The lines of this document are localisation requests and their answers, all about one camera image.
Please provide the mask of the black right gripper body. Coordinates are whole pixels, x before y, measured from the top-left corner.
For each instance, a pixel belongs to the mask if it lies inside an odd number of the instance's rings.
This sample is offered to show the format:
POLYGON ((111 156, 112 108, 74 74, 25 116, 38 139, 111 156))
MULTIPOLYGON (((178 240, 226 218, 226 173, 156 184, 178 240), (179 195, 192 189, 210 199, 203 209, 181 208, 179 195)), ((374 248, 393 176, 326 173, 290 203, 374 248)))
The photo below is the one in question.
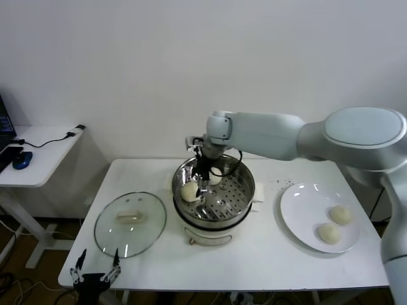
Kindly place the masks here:
POLYGON ((214 160, 209 159, 198 152, 195 153, 195 159, 196 165, 194 167, 194 174, 198 175, 201 180, 204 180, 204 175, 210 173, 214 160))

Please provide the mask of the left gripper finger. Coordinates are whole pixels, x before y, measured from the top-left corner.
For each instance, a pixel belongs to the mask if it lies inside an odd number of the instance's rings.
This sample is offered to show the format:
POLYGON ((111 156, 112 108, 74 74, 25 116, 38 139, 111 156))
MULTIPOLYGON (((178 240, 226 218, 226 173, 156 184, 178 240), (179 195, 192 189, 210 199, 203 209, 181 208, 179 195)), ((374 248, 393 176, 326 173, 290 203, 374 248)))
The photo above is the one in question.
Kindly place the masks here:
POLYGON ((118 249, 116 249, 111 270, 108 271, 100 280, 115 281, 117 277, 120 275, 120 273, 121 273, 120 258, 118 255, 118 249))
POLYGON ((86 249, 83 250, 82 254, 78 257, 76 264, 70 269, 70 274, 74 283, 79 283, 83 281, 82 267, 86 257, 86 249))

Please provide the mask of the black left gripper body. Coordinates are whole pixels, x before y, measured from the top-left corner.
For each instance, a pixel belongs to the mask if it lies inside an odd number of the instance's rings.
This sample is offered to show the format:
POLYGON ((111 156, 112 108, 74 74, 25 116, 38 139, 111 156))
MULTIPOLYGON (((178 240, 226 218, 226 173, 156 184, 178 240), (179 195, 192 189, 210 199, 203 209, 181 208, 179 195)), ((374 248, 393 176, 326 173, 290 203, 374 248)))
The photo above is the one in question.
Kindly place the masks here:
POLYGON ((110 281, 101 280, 104 273, 84 274, 83 281, 74 284, 78 293, 77 305, 98 305, 101 293, 107 291, 110 281))

